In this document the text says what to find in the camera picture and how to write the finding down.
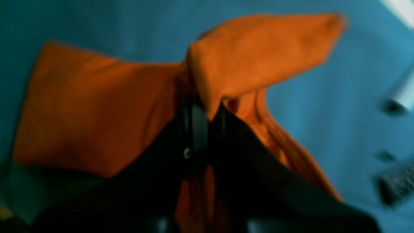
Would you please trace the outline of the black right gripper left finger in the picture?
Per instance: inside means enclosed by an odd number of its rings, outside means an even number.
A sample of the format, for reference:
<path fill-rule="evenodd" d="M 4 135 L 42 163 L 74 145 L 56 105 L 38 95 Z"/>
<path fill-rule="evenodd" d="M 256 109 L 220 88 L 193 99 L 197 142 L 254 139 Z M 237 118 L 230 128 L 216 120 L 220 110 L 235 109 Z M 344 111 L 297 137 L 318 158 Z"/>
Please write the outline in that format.
<path fill-rule="evenodd" d="M 189 96 L 151 145 L 100 186 L 37 216 L 32 233 L 179 233 L 174 213 L 185 178 L 207 164 L 208 119 Z"/>

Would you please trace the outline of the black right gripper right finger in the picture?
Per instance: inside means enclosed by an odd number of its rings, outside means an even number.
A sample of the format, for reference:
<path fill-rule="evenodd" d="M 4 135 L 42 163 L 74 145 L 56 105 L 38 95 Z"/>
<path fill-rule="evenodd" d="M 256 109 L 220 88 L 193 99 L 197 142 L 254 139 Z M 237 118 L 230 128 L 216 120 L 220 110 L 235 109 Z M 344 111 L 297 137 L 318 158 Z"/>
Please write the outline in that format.
<path fill-rule="evenodd" d="M 221 105 L 211 165 L 231 233 L 380 233 L 376 221 L 283 165 Z"/>

